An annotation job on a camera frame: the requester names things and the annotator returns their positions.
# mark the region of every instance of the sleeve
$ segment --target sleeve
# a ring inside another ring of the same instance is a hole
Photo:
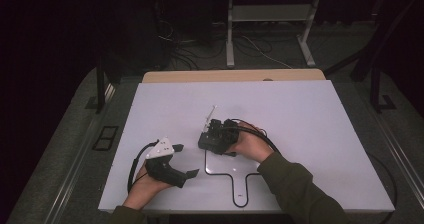
[[[137,224],[142,223],[144,215],[129,207],[117,206],[109,219],[108,224]]]
[[[339,203],[312,183],[312,174],[302,165],[273,153],[259,165],[258,172],[281,209],[296,223],[350,223]]]

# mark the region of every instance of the white table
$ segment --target white table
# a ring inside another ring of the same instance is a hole
[[[306,76],[320,73],[317,70],[268,70],[258,71],[257,76],[262,79],[268,73],[277,80],[275,76],[279,72],[281,76],[284,76],[282,73],[294,76],[296,73]],[[184,74],[158,75],[181,77]],[[255,71],[199,72],[189,76],[204,75],[209,81],[214,75],[227,75],[228,78],[220,82],[184,82],[184,78],[168,78],[171,80],[168,83],[141,83],[99,209],[111,212],[122,204],[127,195],[126,182],[132,160],[144,145],[167,136],[174,144],[185,145],[181,153],[174,155],[171,166],[183,172],[200,171],[196,178],[187,180],[182,189],[174,187],[159,193],[145,207],[145,212],[281,212],[261,176],[251,175],[246,179],[249,201],[240,208],[233,202],[231,178],[206,174],[205,151],[197,147],[197,141],[205,117],[212,105],[218,105],[213,118],[222,121],[240,118],[265,129],[281,153],[289,161],[302,163],[314,175],[314,183],[336,199],[344,210],[394,210],[330,81],[323,80],[320,75],[318,80],[308,81],[241,81],[251,80],[254,74]],[[215,158],[232,165],[230,160],[225,160],[228,157]],[[253,161],[244,161],[257,166]]]

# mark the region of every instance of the person's right hand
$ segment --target person's right hand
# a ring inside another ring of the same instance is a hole
[[[249,128],[252,130],[260,131],[258,128],[255,127],[255,129],[245,123],[240,122],[238,124],[240,127]],[[264,161],[269,155],[271,155],[274,151],[271,149],[268,144],[262,140],[261,138],[245,132],[240,131],[239,132],[239,138],[236,143],[234,143],[227,152],[236,152],[238,154],[243,155],[246,158],[252,159],[254,161],[257,161],[261,163]]]

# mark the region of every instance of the white metal desk leg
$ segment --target white metal desk leg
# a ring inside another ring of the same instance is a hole
[[[315,67],[315,61],[314,61],[314,58],[312,57],[311,51],[309,50],[309,47],[308,47],[308,44],[306,43],[306,40],[308,39],[309,32],[310,32],[312,24],[314,22],[315,13],[317,12],[317,9],[318,9],[318,3],[319,3],[319,0],[313,0],[312,7],[309,10],[308,17],[307,17],[307,20],[306,20],[305,30],[303,31],[301,36],[297,37],[300,49],[302,50],[306,64],[309,67]]]
[[[233,0],[228,0],[227,31],[227,67],[233,69],[235,66],[233,49]]]

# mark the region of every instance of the hand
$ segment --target hand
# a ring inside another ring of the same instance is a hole
[[[252,130],[260,131],[258,128],[252,127],[251,125],[245,122],[240,122],[238,125],[240,127],[245,127]],[[241,154],[246,158],[249,158],[261,163],[274,151],[261,138],[251,133],[240,131],[237,142],[233,144],[227,150],[227,152],[237,152],[238,154]]]
[[[145,164],[146,162],[144,162],[143,166],[138,171],[135,180],[138,178],[140,179],[133,184],[130,193],[128,193],[127,199],[125,199],[124,204],[122,204],[123,206],[135,210],[141,210],[156,194],[171,187],[168,183],[161,182],[150,177],[144,167]]]

